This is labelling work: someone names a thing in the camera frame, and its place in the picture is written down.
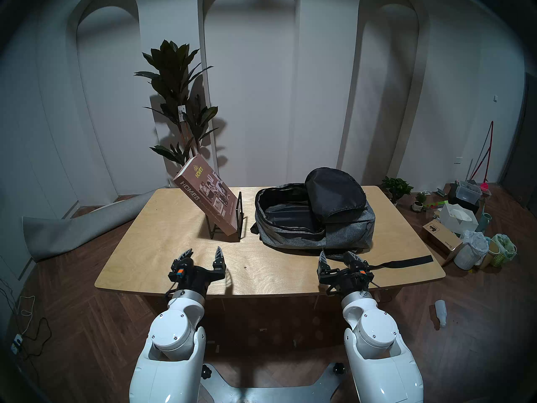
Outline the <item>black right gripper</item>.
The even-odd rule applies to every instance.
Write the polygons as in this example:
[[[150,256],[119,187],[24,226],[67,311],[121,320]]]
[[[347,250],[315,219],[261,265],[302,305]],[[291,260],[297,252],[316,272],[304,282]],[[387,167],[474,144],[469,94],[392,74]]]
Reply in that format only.
[[[317,275],[321,285],[328,285],[327,296],[348,296],[355,292],[368,292],[374,274],[370,271],[367,261],[363,261],[352,251],[343,254],[345,269],[331,269],[324,250],[318,258]]]

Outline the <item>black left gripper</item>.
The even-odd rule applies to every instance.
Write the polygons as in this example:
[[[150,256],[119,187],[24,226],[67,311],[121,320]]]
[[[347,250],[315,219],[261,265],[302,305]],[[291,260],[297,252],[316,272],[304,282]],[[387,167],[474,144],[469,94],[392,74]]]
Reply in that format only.
[[[172,293],[186,290],[193,291],[206,299],[209,285],[225,279],[226,264],[220,246],[215,252],[213,270],[195,266],[191,259],[192,254],[193,250],[190,248],[173,261],[168,277],[172,283],[177,284],[177,287],[168,290],[168,299],[171,298]]]

